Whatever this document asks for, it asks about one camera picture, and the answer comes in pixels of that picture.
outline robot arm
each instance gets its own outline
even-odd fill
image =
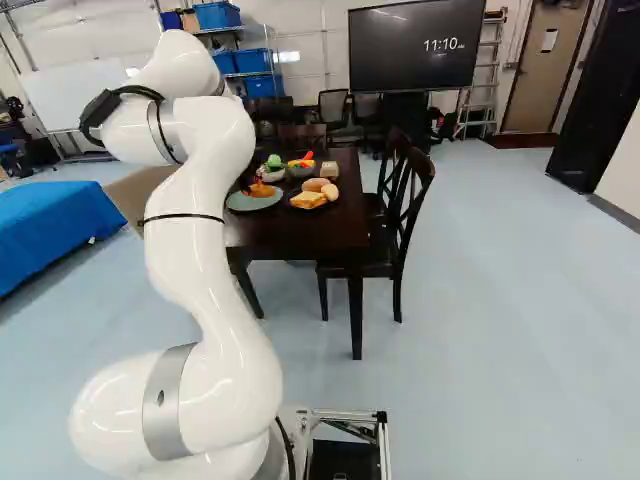
[[[248,480],[273,450],[282,400],[278,359],[235,287],[221,220],[253,155],[253,125],[181,31],[162,36],[129,85],[166,100],[123,95],[102,141],[125,162],[184,163],[147,203],[145,256],[155,288],[193,315],[203,339],[102,370],[76,400],[70,434],[88,463],[125,478]]]

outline paper sign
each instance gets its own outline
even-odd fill
[[[558,39],[558,29],[557,28],[547,28],[544,32],[544,37],[542,39],[542,48],[540,48],[541,53],[550,53],[553,50],[553,47],[556,44],[556,40]]]

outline light blue floor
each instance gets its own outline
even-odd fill
[[[366,280],[362,362],[349,360],[343,282],[330,283],[324,324],[312,268],[253,264],[287,402],[386,409],[401,480],[639,478],[640,236],[545,177],[549,153],[433,151],[405,323],[392,321],[390,282]],[[379,164],[362,163],[373,189]],[[129,168],[40,178],[108,183]],[[0,317],[0,478],[12,480],[107,478],[65,433],[80,386],[126,355],[198,338],[149,286],[130,232],[55,266]]]

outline table leg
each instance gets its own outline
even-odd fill
[[[249,273],[247,272],[246,266],[233,265],[231,268],[231,272],[238,279],[238,283],[242,288],[247,300],[249,300],[249,304],[253,309],[253,313],[257,318],[264,318],[264,311],[262,310],[262,306],[260,305],[260,301],[258,300],[258,296],[256,295],[256,291],[253,288],[253,283],[251,283],[251,278],[249,277]]]
[[[362,360],[362,277],[349,277],[349,315],[353,359]]]

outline dining table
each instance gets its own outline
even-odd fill
[[[278,154],[283,161],[300,158],[300,152],[256,150],[251,164],[237,185],[253,182],[255,170],[271,154]],[[284,192],[282,200],[275,205],[251,212],[232,212],[225,209],[227,230],[227,257],[231,272],[245,293],[255,315],[264,318],[247,267],[254,260],[338,260],[347,266],[353,265],[353,275],[347,277],[349,289],[349,316],[351,322],[351,344],[354,360],[362,359],[362,275],[358,261],[369,245],[365,213],[365,197],[360,177],[358,151],[354,147],[330,148],[316,152],[315,172],[310,177],[298,178],[287,172],[285,178],[273,184]],[[300,189],[308,178],[319,176],[321,165],[335,161],[339,176],[334,183],[340,197],[332,204],[314,210],[302,210],[289,204],[290,196]]]

